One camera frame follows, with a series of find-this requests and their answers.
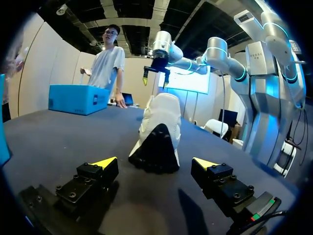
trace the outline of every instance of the person's hand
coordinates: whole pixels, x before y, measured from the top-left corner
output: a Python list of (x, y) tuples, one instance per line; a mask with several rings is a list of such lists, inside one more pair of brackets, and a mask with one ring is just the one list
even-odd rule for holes
[(20, 61), (17, 65), (16, 65), (16, 71), (19, 72), (22, 70), (24, 66), (24, 61)]
[(115, 101), (116, 101), (116, 104), (117, 104), (118, 107), (127, 109), (127, 106), (125, 104), (125, 100), (124, 100), (124, 97), (123, 97), (122, 93), (117, 93), (115, 95)]
[(80, 73), (81, 73), (81, 74), (86, 73), (86, 71), (85, 71), (85, 68), (84, 68), (84, 67), (81, 67), (81, 68), (80, 68)]

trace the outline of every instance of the white wall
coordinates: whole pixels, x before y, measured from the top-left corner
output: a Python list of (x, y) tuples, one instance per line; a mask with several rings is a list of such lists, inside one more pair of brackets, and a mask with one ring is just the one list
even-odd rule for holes
[(50, 84), (72, 84), (80, 51), (61, 41), (54, 61)]
[[(214, 119), (219, 119), (220, 111), (223, 108), (223, 100), (224, 100), (224, 93), (223, 93), (223, 79), (216, 75), (217, 79), (217, 86), (216, 86), (216, 94), (215, 94), (215, 102), (214, 102), (214, 109), (213, 109), (213, 116)], [(230, 76), (224, 76), (225, 81), (225, 106), (224, 108), (227, 109), (229, 107), (229, 99), (231, 93), (231, 86), (230, 86)]]
[(124, 86), (123, 92), (133, 95), (134, 103), (138, 103), (141, 109), (146, 107), (146, 104), (153, 93), (156, 73), (148, 73), (148, 83), (145, 86), (143, 78), (143, 68), (150, 66), (152, 60), (146, 58), (126, 58), (124, 69)]
[(51, 72), (62, 38), (45, 22), (27, 56), (19, 95), (19, 116), (48, 108)]
[[(25, 23), (23, 31), (23, 44), (22, 50), (26, 47), (31, 47), (39, 29), (44, 24), (44, 20), (38, 15), (32, 15), (29, 20)], [(20, 90), (20, 82), (23, 70), (17, 72), (9, 84), (9, 105), (10, 105), (10, 114), (11, 118), (18, 117), (18, 103), (19, 103), (19, 90)]]
[(228, 110), (238, 113), (237, 122), (242, 126), (245, 118), (246, 109), (239, 96), (231, 90)]
[[(73, 77), (73, 84), (80, 84), (82, 75), (80, 73), (80, 68), (85, 67), (86, 69), (91, 69), (92, 64), (95, 60), (96, 56), (92, 54), (88, 54), (85, 52), (80, 52), (78, 61), (76, 63), (76, 68), (75, 68), (75, 73)], [(82, 84), (87, 84), (89, 82), (89, 76), (84, 74), (83, 77), (83, 83)]]

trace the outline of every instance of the white t-shirt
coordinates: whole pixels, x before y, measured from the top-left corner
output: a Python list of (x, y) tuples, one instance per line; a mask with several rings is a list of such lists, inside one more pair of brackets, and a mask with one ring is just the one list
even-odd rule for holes
[(92, 72), (88, 85), (109, 90), (113, 85), (117, 75), (117, 69), (124, 70), (125, 52), (121, 47), (113, 47), (103, 50), (96, 55), (92, 65)]

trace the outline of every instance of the blue cardboard box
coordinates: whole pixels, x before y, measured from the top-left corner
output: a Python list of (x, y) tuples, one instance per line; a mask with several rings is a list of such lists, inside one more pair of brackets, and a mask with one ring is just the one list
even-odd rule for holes
[(105, 109), (110, 91), (88, 85), (50, 85), (49, 110), (89, 115)]

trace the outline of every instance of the table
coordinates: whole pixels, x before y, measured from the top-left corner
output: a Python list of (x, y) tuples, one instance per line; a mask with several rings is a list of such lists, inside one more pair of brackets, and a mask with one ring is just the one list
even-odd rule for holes
[[(294, 202), (297, 189), (278, 174), (230, 143), (182, 119), (178, 147), (180, 169), (156, 175), (136, 169), (128, 155), (138, 140), (143, 110), (108, 107), (89, 116), (49, 110), (7, 122), (5, 135), (13, 157), (4, 174), (17, 194), (26, 187), (44, 185), (51, 192), (68, 182), (76, 167), (117, 156), (119, 189), (99, 232), (106, 235), (219, 235), (232, 224), (213, 200), (206, 200), (190, 175), (198, 157), (226, 163), (255, 196), (264, 191), (282, 199), (279, 210)], [(281, 218), (267, 223), (272, 229)]]

